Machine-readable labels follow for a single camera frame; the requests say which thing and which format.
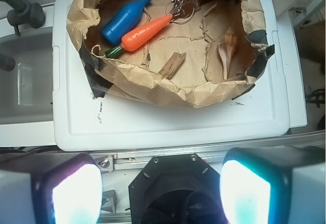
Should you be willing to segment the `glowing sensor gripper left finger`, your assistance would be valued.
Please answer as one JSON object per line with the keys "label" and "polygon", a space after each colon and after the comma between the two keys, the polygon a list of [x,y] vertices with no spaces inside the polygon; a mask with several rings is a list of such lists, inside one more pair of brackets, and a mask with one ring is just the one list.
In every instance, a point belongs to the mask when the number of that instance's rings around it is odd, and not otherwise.
{"label": "glowing sensor gripper left finger", "polygon": [[1,223],[97,223],[101,204],[88,153],[1,154]]}

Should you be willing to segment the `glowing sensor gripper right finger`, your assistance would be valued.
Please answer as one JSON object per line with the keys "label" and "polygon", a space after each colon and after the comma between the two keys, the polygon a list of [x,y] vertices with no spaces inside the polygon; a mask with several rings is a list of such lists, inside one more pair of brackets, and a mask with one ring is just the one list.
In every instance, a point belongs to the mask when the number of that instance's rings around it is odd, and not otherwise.
{"label": "glowing sensor gripper right finger", "polygon": [[325,149],[232,148],[220,196],[229,223],[325,223]]}

